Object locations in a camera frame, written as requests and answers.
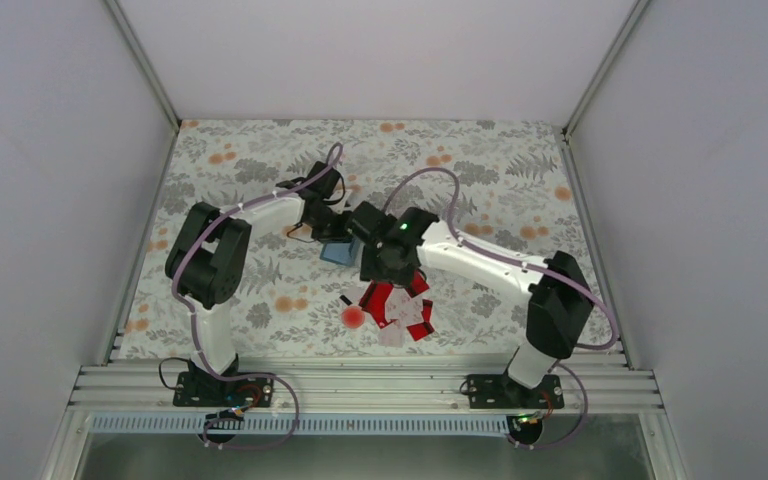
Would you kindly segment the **blue leather card holder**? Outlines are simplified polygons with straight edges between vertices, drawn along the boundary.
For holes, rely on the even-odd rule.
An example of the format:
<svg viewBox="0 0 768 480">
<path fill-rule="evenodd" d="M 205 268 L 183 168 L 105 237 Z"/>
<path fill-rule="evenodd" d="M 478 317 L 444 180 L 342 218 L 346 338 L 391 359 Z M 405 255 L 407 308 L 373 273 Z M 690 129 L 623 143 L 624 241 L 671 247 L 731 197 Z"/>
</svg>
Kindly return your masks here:
<svg viewBox="0 0 768 480">
<path fill-rule="evenodd" d="M 361 243 L 357 240 L 324 244 L 320 259 L 340 266 L 352 267 L 356 264 Z"/>
</svg>

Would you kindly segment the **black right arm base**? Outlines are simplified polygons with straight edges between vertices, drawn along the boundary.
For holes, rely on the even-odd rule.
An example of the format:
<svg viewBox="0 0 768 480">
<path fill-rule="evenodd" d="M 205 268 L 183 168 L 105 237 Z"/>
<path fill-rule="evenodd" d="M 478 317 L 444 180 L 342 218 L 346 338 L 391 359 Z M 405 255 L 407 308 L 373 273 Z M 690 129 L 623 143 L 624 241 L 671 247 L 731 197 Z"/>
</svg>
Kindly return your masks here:
<svg viewBox="0 0 768 480">
<path fill-rule="evenodd" d="M 559 409 L 565 406 L 557 375 L 544 375 L 536 387 L 524 387 L 506 374 L 471 374 L 459 392 L 467 397 L 471 409 Z"/>
</svg>

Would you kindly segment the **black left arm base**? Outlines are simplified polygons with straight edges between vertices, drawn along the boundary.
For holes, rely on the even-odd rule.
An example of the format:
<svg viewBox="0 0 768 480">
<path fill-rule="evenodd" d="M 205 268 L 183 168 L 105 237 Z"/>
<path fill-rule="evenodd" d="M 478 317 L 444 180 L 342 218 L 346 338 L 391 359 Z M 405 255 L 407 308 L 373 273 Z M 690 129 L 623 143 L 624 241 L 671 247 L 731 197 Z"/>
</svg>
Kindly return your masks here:
<svg viewBox="0 0 768 480">
<path fill-rule="evenodd" d="M 175 407 L 266 408 L 271 405 L 274 380 L 246 376 L 242 380 L 220 381 L 192 360 L 178 374 L 172 404 Z"/>
</svg>

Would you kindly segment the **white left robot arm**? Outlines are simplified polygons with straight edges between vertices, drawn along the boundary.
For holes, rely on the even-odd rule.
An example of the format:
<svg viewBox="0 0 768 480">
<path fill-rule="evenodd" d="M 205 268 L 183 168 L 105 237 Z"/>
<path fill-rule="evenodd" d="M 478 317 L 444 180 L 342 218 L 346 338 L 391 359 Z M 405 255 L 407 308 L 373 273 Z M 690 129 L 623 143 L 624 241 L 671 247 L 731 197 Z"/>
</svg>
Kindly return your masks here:
<svg viewBox="0 0 768 480">
<path fill-rule="evenodd" d="M 188 212 L 165 273 L 173 295 L 190 311 L 191 361 L 205 371 L 198 390 L 212 404 L 226 404 L 238 391 L 238 377 L 228 370 L 237 359 L 229 302 L 241 283 L 250 242 L 284 227 L 307 226 L 313 242 L 349 243 L 344 198 L 333 196 L 343 184 L 331 164 L 317 162 L 306 177 L 281 182 L 271 193 L 225 212 L 205 202 Z"/>
</svg>

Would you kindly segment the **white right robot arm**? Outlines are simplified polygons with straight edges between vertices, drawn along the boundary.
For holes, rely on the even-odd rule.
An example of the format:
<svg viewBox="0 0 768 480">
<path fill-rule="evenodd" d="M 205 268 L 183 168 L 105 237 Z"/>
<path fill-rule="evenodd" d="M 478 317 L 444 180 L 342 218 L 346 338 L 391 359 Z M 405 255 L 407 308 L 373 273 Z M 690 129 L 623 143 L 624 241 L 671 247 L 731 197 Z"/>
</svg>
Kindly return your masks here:
<svg viewBox="0 0 768 480">
<path fill-rule="evenodd" d="M 577 347 L 595 302 L 571 255 L 524 256 L 481 242 L 428 211 L 400 217 L 369 202 L 349 213 L 346 230 L 364 246 L 365 280 L 410 286 L 419 272 L 440 270 L 505 294 L 526 312 L 525 339 L 505 369 L 504 399 L 525 407 L 540 393 L 552 367 Z"/>
</svg>

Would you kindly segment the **red card with black stripe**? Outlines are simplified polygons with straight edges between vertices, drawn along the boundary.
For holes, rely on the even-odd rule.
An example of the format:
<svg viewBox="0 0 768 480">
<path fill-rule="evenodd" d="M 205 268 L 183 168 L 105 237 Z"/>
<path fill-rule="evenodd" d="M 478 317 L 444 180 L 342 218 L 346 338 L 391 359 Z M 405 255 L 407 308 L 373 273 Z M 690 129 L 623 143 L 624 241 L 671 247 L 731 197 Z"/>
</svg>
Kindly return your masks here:
<svg viewBox="0 0 768 480">
<path fill-rule="evenodd" d="M 358 301 L 358 306 L 372 317 L 379 329 L 391 324 L 386 316 L 386 302 L 392 291 L 392 284 L 373 281 Z"/>
</svg>

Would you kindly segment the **white floral card in pile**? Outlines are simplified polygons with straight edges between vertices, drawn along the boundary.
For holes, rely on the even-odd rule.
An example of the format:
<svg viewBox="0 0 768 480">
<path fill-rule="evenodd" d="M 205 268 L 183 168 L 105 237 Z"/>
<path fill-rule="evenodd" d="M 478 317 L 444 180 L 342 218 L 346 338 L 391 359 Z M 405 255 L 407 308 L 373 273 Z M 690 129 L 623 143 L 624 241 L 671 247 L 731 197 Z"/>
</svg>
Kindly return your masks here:
<svg viewBox="0 0 768 480">
<path fill-rule="evenodd" d="M 394 290 L 384 301 L 383 314 L 377 320 L 379 344 L 384 347 L 401 348 L 411 338 L 408 328 L 422 324 L 422 299 L 411 297 L 402 290 Z"/>
</svg>

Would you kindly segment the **small red card right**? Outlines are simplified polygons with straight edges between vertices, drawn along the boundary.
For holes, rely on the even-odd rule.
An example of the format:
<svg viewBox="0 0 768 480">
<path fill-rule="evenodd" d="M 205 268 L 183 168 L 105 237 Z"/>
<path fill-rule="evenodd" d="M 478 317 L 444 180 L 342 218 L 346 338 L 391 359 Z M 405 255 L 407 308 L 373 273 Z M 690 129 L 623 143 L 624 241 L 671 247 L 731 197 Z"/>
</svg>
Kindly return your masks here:
<svg viewBox="0 0 768 480">
<path fill-rule="evenodd" d="M 431 314 L 433 309 L 433 302 L 431 300 L 424 299 L 422 301 L 421 315 L 424 323 L 431 323 Z"/>
</svg>

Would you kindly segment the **white card with red circle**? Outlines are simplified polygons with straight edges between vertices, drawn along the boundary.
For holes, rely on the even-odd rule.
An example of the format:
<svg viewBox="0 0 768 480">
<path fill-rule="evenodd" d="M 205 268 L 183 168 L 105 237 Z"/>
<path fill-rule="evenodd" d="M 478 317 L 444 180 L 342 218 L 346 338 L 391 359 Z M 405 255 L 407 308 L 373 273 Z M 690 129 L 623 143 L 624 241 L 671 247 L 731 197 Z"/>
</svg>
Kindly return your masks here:
<svg viewBox="0 0 768 480">
<path fill-rule="evenodd" d="M 342 324 L 348 329 L 360 328 L 366 321 L 366 312 L 345 295 L 341 295 L 339 299 L 344 305 L 341 313 Z"/>
</svg>

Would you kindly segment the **aluminium corner post right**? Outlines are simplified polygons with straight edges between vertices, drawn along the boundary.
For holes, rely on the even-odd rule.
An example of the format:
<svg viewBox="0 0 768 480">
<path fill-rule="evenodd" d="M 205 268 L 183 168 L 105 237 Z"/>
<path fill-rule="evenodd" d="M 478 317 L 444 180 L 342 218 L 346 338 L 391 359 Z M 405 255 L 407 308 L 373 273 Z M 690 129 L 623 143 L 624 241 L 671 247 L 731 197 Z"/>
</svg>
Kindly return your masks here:
<svg viewBox="0 0 768 480">
<path fill-rule="evenodd" d="M 569 120 L 562 128 L 563 138 L 567 142 L 570 141 L 574 132 L 577 130 L 578 126 L 586 115 L 589 106 L 600 91 L 603 82 L 611 72 L 615 61 L 623 52 L 631 35 L 636 30 L 637 25 L 644 17 L 651 3 L 651 0 L 636 0 L 633 3 L 619 30 L 610 43 L 605 55 L 600 61 L 596 71 L 594 72 L 584 92 L 576 103 L 576 106 L 572 111 Z"/>
</svg>

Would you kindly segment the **aluminium corner post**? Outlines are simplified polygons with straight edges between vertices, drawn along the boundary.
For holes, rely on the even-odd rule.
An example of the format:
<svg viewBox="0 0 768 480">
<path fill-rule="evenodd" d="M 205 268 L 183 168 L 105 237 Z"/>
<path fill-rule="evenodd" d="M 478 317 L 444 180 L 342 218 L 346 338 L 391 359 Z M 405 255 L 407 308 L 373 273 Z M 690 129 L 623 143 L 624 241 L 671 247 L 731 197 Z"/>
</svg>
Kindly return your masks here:
<svg viewBox="0 0 768 480">
<path fill-rule="evenodd" d="M 118 0 L 103 0 L 102 3 L 111 15 L 111 18 L 116 25 L 121 38 L 125 42 L 133 60 L 136 62 L 138 70 L 146 81 L 148 88 L 150 89 L 164 117 L 170 124 L 171 128 L 175 132 L 178 132 L 180 130 L 181 119 L 176 113 L 175 108 L 166 92 L 166 89 L 162 85 L 162 81 L 160 80 L 159 75 L 157 74 L 145 48 L 142 45 L 136 29 L 128 19 L 128 16 L 121 2 Z"/>
<path fill-rule="evenodd" d="M 619 30 L 610 43 L 605 55 L 600 61 L 596 71 L 594 72 L 584 92 L 576 103 L 576 106 L 572 111 L 569 120 L 562 128 L 563 138 L 567 142 L 570 141 L 574 132 L 577 130 L 578 126 L 586 115 L 589 106 L 600 91 L 603 82 L 611 72 L 615 61 L 623 52 L 631 35 L 636 30 L 637 25 L 644 17 L 651 3 L 651 0 L 636 0 L 633 3 Z"/>
</svg>

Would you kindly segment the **aluminium rail frame front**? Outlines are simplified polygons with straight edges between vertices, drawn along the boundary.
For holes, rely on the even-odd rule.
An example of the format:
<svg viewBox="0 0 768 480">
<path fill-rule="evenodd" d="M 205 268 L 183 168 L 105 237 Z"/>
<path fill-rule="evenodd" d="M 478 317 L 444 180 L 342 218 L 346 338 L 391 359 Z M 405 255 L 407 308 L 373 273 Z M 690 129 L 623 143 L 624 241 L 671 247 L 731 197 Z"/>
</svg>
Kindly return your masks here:
<svg viewBox="0 0 768 480">
<path fill-rule="evenodd" d="M 494 373 L 494 357 L 441 359 L 431 357 L 373 360 L 278 359 L 256 369 L 277 375 L 270 410 L 289 413 L 294 398 L 310 414 L 466 414 L 470 412 L 463 382 L 470 373 Z M 173 406 L 172 391 L 157 373 L 174 377 L 179 365 L 120 362 L 80 370 L 68 400 L 81 410 L 163 411 Z M 608 357 L 585 356 L 554 371 L 564 397 L 553 410 L 573 414 L 583 408 L 594 414 L 660 413 L 664 402 L 655 376 L 634 371 Z"/>
</svg>

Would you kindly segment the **aluminium corner post left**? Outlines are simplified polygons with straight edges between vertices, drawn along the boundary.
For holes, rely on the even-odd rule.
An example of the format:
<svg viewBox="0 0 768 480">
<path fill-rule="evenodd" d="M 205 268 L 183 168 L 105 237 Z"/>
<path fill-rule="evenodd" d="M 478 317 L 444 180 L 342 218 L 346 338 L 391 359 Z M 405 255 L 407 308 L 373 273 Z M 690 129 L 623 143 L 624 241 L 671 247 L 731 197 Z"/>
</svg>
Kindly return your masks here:
<svg viewBox="0 0 768 480">
<path fill-rule="evenodd" d="M 103 0 L 102 3 L 111 15 L 111 18 L 116 25 L 121 38 L 125 42 L 133 60 L 136 62 L 138 70 L 146 81 L 148 88 L 150 89 L 164 117 L 170 124 L 171 128 L 175 132 L 178 132 L 180 130 L 181 119 L 176 113 L 175 108 L 166 92 L 166 89 L 162 85 L 162 81 L 160 80 L 159 75 L 157 74 L 145 48 L 142 45 L 136 29 L 128 19 L 128 16 L 121 2 L 118 0 Z"/>
</svg>

